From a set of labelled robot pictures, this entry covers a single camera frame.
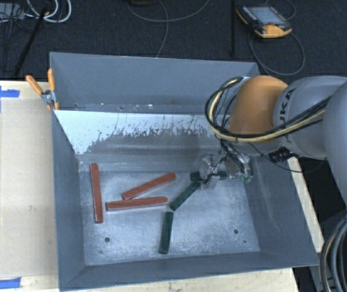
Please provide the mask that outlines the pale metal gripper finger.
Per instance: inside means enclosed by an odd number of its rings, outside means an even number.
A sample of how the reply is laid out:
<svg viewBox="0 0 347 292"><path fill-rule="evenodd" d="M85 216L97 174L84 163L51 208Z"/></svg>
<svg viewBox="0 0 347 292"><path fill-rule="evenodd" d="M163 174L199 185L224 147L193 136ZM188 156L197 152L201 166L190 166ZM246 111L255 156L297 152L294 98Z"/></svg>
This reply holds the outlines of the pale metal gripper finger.
<svg viewBox="0 0 347 292"><path fill-rule="evenodd" d="M201 181L201 189L214 189L220 180L219 175L208 175L205 180Z"/></svg>
<svg viewBox="0 0 347 292"><path fill-rule="evenodd" d="M205 156L199 167L200 176L215 175L218 172L219 160L214 155Z"/></svg>

